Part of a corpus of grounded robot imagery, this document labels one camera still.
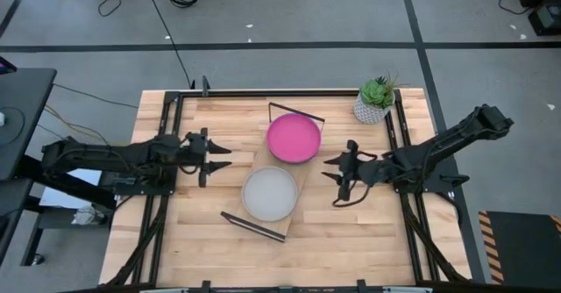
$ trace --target wooden table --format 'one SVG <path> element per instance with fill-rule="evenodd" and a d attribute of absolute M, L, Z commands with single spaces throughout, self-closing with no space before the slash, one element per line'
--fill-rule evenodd
<path fill-rule="evenodd" d="M 402 89 L 401 93 L 412 143 L 434 136 L 423 89 Z M 133 142 L 156 134 L 163 96 L 164 91 L 143 93 Z M 354 100 L 352 96 L 185 100 L 180 135 L 208 127 L 215 143 L 232 150 L 232 154 L 210 159 L 233 164 L 212 174 L 206 189 L 197 187 L 196 175 L 179 172 L 167 212 L 158 287 L 200 287 L 203 280 L 211 280 L 213 287 L 352 286 L 358 279 L 366 279 L 367 285 L 413 284 L 401 205 L 389 185 L 377 185 L 363 203 L 350 208 L 331 206 L 337 186 L 321 172 L 337 169 L 323 161 L 343 152 L 348 139 L 356 140 L 368 153 L 390 149 L 385 124 L 360 124 L 352 113 Z M 322 147 L 312 161 L 286 243 L 232 225 L 220 216 L 239 203 L 240 187 L 269 124 L 269 102 L 326 119 Z M 395 112 L 393 118 L 397 128 Z M 364 188 L 357 184 L 352 197 L 361 196 Z M 424 198 L 433 240 L 457 271 L 470 277 L 453 207 L 431 194 Z M 100 282 L 113 277 L 137 245 L 144 205 L 145 197 L 134 197 L 116 213 Z M 417 242 L 423 274 L 429 278 L 423 245 Z M 146 251 L 144 280 L 151 252 L 151 248 Z"/>

